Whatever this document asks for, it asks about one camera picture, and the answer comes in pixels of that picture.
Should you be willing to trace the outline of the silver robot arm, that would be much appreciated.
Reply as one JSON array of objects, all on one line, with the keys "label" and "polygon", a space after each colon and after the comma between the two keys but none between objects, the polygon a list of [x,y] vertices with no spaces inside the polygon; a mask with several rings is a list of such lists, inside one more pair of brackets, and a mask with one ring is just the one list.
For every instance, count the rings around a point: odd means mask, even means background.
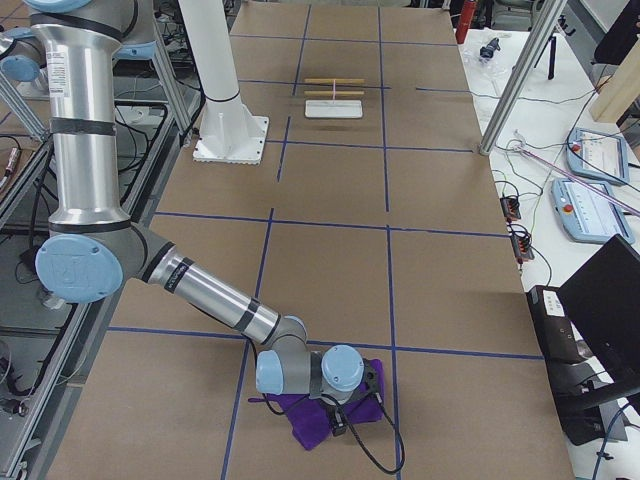
[{"label": "silver robot arm", "polygon": [[284,316],[134,223],[120,201],[113,61],[125,48],[155,51],[149,1],[32,1],[26,38],[3,34],[3,58],[34,46],[47,68],[58,208],[35,267],[71,303],[106,298],[129,279],[157,284],[262,346],[256,386],[341,407],[379,398],[377,371],[351,346],[312,351],[303,322]]}]

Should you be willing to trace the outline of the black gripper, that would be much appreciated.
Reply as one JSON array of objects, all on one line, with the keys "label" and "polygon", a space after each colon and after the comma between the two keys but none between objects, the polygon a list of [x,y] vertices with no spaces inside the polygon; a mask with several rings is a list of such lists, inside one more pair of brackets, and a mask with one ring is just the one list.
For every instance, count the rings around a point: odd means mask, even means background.
[{"label": "black gripper", "polygon": [[359,386],[352,393],[352,400],[359,401],[369,396],[378,395],[381,392],[380,375],[373,363],[364,359],[364,372]]}]

